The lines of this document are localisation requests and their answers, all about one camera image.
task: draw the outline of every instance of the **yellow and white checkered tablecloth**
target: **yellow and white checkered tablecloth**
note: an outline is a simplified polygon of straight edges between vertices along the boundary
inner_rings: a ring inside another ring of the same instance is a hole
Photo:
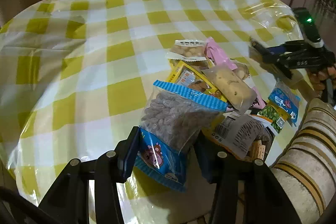
[[[21,195],[37,205],[69,160],[96,159],[128,136],[152,83],[170,72],[165,53],[176,39],[212,36],[249,66],[266,99],[276,81],[249,58],[250,35],[268,46],[302,38],[279,0],[43,0],[18,14],[0,30],[0,155]],[[274,157],[295,131],[286,124]],[[196,164],[191,174],[180,194],[134,170],[118,185],[125,222],[207,213],[214,186]]]

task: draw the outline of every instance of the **qr code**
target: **qr code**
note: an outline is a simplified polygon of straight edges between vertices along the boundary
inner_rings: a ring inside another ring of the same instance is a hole
[[[280,128],[283,128],[284,124],[285,124],[285,120],[284,120],[283,118],[280,117],[280,118],[277,120],[277,125],[278,125]]]

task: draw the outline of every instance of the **round table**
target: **round table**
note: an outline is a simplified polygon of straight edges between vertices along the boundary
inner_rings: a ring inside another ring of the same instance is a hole
[[[114,149],[138,125],[152,83],[168,76],[174,41],[210,36],[247,64],[264,99],[276,80],[249,58],[249,36],[267,46],[302,39],[279,0],[43,0],[9,21],[0,30],[0,155],[21,195],[38,205],[69,160]],[[300,124],[306,101],[296,94]],[[268,165],[296,129],[286,123]],[[126,223],[158,224],[207,213],[214,186],[191,154],[187,193],[136,169],[118,190]]]

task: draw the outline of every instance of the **table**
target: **table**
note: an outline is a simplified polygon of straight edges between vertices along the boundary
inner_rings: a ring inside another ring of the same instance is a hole
[[[268,46],[302,38],[279,0],[43,0],[18,14],[0,30],[0,156],[21,195],[38,205],[69,160],[96,159],[128,136],[152,83],[169,74],[164,55],[176,39],[212,36],[247,64],[266,99],[276,80],[249,58],[250,35]],[[300,124],[306,101],[295,92]],[[296,129],[286,123],[268,165]],[[118,185],[125,222],[182,223],[207,213],[214,186],[194,155],[191,162],[186,194],[134,170]]]

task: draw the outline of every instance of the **hand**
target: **hand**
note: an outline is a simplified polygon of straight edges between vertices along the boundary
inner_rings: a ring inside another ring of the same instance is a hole
[[[309,69],[307,69],[307,73],[310,79],[310,82],[313,85],[316,93],[321,96],[322,91],[326,88],[325,84],[322,81],[331,78],[333,80],[333,89],[336,89],[336,64],[333,67],[328,67],[319,71],[318,73],[312,73]]]

